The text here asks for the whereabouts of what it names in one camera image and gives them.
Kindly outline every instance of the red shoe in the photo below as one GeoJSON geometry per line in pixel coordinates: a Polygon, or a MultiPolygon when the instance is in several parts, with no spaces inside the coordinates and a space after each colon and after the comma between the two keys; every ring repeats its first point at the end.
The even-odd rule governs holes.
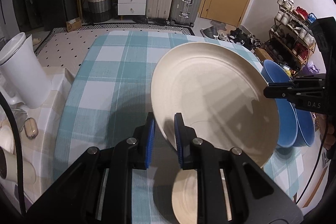
{"type": "Polygon", "coordinates": [[[304,62],[307,57],[308,57],[308,54],[309,54],[309,50],[302,44],[299,45],[300,47],[300,53],[299,55],[297,56],[297,58],[301,61],[301,62],[304,62]]]}
{"type": "Polygon", "coordinates": [[[301,48],[300,48],[300,43],[296,43],[294,48],[292,49],[292,52],[295,54],[295,55],[298,55],[301,51],[301,48]]]}
{"type": "Polygon", "coordinates": [[[302,9],[300,6],[298,6],[295,11],[298,13],[299,18],[301,18],[304,21],[307,20],[308,13],[307,13],[307,11],[305,9],[302,9]]]}

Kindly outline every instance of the checkered tablecloth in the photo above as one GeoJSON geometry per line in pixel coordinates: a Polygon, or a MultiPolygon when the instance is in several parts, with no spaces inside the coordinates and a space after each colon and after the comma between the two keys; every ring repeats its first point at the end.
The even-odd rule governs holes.
{"type": "MultiPolygon", "coordinates": [[[[151,111],[150,83],[159,59],[186,42],[221,44],[262,66],[242,46],[175,33],[112,31],[91,46],[72,85],[58,129],[53,176],[57,179],[88,147],[116,145],[143,125],[151,111]]],[[[298,190],[303,171],[299,149],[275,152],[265,165],[267,174],[289,195],[298,190]]],[[[176,152],[156,131],[152,164],[133,170],[134,223],[175,223],[172,185],[179,170],[176,152]]]]}
{"type": "MultiPolygon", "coordinates": [[[[29,203],[34,203],[53,183],[53,157],[58,125],[74,80],[72,74],[62,67],[44,67],[43,70],[52,84],[45,102],[36,109],[29,109],[22,103],[16,105],[25,110],[28,117],[36,120],[39,130],[33,140],[27,138],[24,128],[20,132],[23,159],[33,165],[37,176],[34,184],[24,184],[29,203]]],[[[18,208],[18,201],[14,196],[16,183],[0,178],[0,184],[18,208]]]]}

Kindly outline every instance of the white kettle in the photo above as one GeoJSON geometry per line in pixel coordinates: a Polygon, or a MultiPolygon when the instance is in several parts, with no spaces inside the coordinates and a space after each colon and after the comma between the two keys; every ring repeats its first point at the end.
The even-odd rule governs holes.
{"type": "Polygon", "coordinates": [[[29,108],[38,108],[51,91],[49,80],[37,60],[32,36],[24,32],[14,36],[0,51],[0,73],[15,92],[10,97],[2,86],[0,91],[9,105],[23,102],[29,108]]]}

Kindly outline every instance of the white plate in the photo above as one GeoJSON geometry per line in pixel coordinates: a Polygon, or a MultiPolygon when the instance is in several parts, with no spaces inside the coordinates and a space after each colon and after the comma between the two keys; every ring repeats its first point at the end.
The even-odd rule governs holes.
{"type": "MultiPolygon", "coordinates": [[[[227,219],[231,220],[229,195],[224,174],[222,174],[227,219]]],[[[171,197],[173,211],[181,224],[197,223],[197,172],[196,170],[181,170],[176,176],[171,197]]]]}
{"type": "Polygon", "coordinates": [[[191,42],[167,52],[151,82],[156,122],[176,148],[174,114],[215,147],[238,146],[259,166],[271,157],[278,141],[279,117],[266,81],[247,60],[219,45],[191,42]]]}

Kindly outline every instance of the shelf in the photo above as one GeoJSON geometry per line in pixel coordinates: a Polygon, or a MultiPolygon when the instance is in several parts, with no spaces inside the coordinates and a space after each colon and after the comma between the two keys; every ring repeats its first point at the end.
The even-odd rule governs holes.
{"type": "Polygon", "coordinates": [[[296,41],[295,42],[297,42],[298,40],[300,41],[300,43],[301,44],[303,44],[303,45],[305,45],[309,50],[311,50],[311,51],[315,51],[315,43],[314,43],[314,45],[313,46],[311,46],[311,47],[309,47],[307,44],[306,44],[306,42],[303,40],[303,39],[301,39],[290,27],[288,27],[287,25],[284,25],[283,23],[281,23],[280,21],[278,21],[276,18],[274,19],[276,22],[278,22],[278,23],[280,23],[280,25],[282,25],[282,26],[285,26],[288,30],[290,30],[295,36],[297,36],[296,37],[296,41]]]}
{"type": "Polygon", "coordinates": [[[279,8],[282,8],[284,10],[286,10],[286,12],[288,12],[292,17],[295,17],[295,19],[297,19],[298,21],[300,21],[301,23],[303,23],[303,25],[305,25],[307,28],[309,28],[309,25],[306,23],[305,20],[303,20],[302,18],[300,18],[299,16],[297,16],[296,14],[294,14],[293,12],[285,9],[284,7],[282,7],[281,5],[279,5],[279,8]]]}
{"type": "Polygon", "coordinates": [[[302,65],[302,64],[304,64],[306,61],[307,61],[307,59],[306,60],[304,60],[303,62],[301,62],[301,60],[292,52],[292,50],[291,49],[289,49],[284,43],[283,43],[283,41],[280,39],[280,38],[278,38],[271,30],[269,31],[269,34],[272,36],[272,37],[274,37],[276,40],[278,40],[290,53],[291,53],[291,55],[299,62],[299,64],[300,65],[302,65]]]}

